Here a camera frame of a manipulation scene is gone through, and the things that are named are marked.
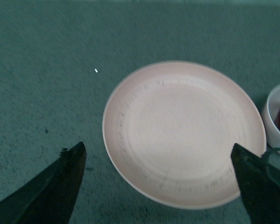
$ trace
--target plate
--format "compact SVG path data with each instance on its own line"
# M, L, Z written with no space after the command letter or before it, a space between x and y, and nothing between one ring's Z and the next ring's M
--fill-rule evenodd
M234 143L258 156L266 149L249 96L220 72L188 62L152 64L125 78L106 104L103 137L133 188L181 209L212 208L240 195Z

